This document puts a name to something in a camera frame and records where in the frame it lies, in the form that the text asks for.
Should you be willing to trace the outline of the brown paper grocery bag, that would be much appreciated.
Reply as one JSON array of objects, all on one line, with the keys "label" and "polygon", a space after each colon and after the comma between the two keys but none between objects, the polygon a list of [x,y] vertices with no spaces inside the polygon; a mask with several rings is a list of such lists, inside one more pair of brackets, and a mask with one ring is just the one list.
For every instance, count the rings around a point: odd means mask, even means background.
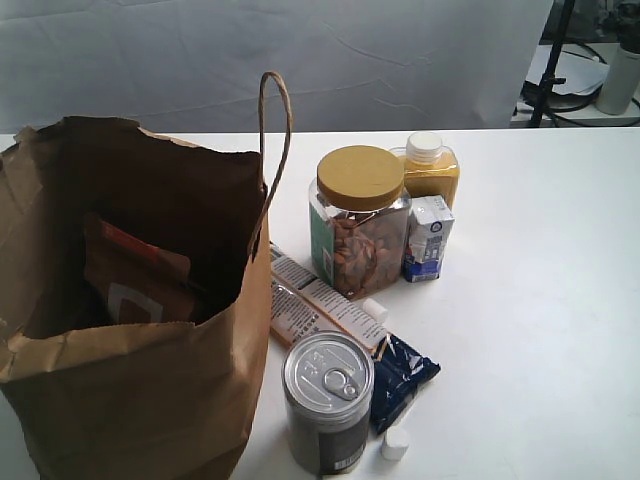
[{"label": "brown paper grocery bag", "polygon": [[[44,479],[225,479],[248,442],[271,316],[263,151],[117,117],[26,127],[1,154],[1,391]],[[192,262],[203,321],[115,324],[84,216]]]}]

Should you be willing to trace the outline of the brown stand-up pouch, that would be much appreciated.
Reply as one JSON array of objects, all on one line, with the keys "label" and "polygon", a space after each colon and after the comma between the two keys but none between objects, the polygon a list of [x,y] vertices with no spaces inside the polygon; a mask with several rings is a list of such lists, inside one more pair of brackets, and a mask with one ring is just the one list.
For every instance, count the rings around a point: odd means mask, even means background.
[{"label": "brown stand-up pouch", "polygon": [[204,289],[190,280],[191,260],[146,243],[95,213],[84,216],[85,279],[115,324],[199,323]]}]

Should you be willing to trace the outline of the almond jar with yellow lid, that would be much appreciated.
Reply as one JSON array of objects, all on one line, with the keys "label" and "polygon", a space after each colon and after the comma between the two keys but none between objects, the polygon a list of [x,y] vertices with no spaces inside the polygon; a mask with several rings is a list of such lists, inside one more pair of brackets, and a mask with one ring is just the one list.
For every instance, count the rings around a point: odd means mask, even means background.
[{"label": "almond jar with yellow lid", "polygon": [[355,145],[326,154],[309,188],[311,258],[340,294],[359,299],[398,280],[411,198],[400,159]]}]

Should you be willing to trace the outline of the clear printed flat package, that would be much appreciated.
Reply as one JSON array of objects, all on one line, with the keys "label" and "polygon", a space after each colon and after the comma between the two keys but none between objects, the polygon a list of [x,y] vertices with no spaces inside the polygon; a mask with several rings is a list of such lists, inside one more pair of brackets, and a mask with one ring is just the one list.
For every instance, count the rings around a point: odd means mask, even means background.
[{"label": "clear printed flat package", "polygon": [[297,264],[273,243],[270,244],[270,254],[272,334],[289,347],[308,334],[334,330],[329,319],[302,293],[318,277]]}]

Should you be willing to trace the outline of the white printed tube package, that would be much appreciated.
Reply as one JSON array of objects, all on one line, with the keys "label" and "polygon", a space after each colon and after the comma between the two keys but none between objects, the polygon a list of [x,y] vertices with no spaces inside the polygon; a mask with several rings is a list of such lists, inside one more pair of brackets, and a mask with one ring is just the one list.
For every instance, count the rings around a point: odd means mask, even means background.
[{"label": "white printed tube package", "polygon": [[387,334],[387,330],[373,317],[319,277],[302,293],[334,325],[334,330],[329,331],[342,331],[350,335],[371,353]]}]

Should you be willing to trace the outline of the small blue white milk carton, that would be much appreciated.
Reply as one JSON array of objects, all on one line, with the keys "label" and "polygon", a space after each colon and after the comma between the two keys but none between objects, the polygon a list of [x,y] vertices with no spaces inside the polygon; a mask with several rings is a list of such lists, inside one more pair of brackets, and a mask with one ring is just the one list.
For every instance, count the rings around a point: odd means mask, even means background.
[{"label": "small blue white milk carton", "polygon": [[441,195],[412,199],[403,277],[410,283],[440,277],[454,216]]}]

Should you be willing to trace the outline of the yellow grain bottle white cap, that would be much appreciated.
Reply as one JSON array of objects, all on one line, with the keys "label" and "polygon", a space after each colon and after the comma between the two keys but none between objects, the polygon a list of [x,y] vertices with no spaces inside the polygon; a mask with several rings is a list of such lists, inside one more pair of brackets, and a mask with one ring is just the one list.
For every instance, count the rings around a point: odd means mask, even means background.
[{"label": "yellow grain bottle white cap", "polygon": [[460,167],[453,150],[438,134],[414,132],[404,147],[391,148],[390,152],[404,167],[404,185],[412,198],[440,195],[453,209]]}]

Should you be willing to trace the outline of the can with pull-tab lid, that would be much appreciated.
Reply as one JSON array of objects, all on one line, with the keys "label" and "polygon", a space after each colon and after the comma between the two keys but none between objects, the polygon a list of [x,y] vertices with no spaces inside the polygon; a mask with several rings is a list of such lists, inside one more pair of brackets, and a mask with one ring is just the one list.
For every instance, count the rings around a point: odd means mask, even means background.
[{"label": "can with pull-tab lid", "polygon": [[369,353],[344,333],[313,333],[286,355],[282,386],[296,462],[320,476],[352,470],[369,435],[374,386]]}]

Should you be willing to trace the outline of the dark blue snack packet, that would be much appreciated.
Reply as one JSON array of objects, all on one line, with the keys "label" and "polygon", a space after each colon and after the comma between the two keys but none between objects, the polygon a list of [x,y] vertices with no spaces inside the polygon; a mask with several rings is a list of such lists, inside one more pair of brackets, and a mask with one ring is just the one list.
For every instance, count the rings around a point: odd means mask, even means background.
[{"label": "dark blue snack packet", "polygon": [[380,435],[400,417],[422,386],[440,373],[441,366],[392,333],[379,342],[372,359],[370,421]]}]

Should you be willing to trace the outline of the small white cap bottle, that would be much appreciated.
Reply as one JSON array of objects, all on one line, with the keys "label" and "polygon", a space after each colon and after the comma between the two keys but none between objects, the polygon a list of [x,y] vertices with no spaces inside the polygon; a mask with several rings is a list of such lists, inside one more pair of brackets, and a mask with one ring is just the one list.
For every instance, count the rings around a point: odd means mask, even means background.
[{"label": "small white cap bottle", "polygon": [[384,433],[380,453],[388,461],[399,461],[406,454],[409,444],[408,432],[400,426],[391,426]]}]

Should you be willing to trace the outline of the white paper sheets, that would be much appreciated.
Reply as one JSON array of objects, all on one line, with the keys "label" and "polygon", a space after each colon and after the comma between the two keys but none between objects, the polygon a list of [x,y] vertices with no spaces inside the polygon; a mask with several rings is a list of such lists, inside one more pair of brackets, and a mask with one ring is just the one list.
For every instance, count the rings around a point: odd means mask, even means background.
[{"label": "white paper sheets", "polygon": [[[539,84],[546,70],[550,53],[549,45],[539,45],[536,48],[525,78],[527,82]],[[558,95],[591,95],[603,85],[608,71],[609,66],[594,55],[587,56],[563,51],[556,65],[555,76],[564,78],[565,82],[556,85],[553,92]]]}]

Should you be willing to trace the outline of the white cylindrical bottle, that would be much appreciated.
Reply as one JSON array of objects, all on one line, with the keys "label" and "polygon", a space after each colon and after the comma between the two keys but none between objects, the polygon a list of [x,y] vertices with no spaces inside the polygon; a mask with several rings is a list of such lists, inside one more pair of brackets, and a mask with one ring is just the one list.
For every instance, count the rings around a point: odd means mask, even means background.
[{"label": "white cylindrical bottle", "polygon": [[639,53],[637,48],[617,47],[602,85],[596,108],[608,115],[623,114],[634,97],[639,84]]}]

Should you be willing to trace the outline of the black tripod stand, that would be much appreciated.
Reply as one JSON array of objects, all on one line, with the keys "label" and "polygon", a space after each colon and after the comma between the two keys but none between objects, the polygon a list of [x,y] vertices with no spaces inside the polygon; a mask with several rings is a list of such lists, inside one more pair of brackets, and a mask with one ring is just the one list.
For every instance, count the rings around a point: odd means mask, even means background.
[{"label": "black tripod stand", "polygon": [[566,82],[565,78],[556,76],[556,68],[564,45],[571,16],[575,8],[575,0],[565,0],[557,15],[557,22],[553,29],[552,44],[549,52],[546,67],[541,75],[536,87],[523,87],[523,101],[529,106],[533,106],[530,119],[527,122],[528,128],[539,128],[542,117],[548,106],[548,98],[556,85]]}]

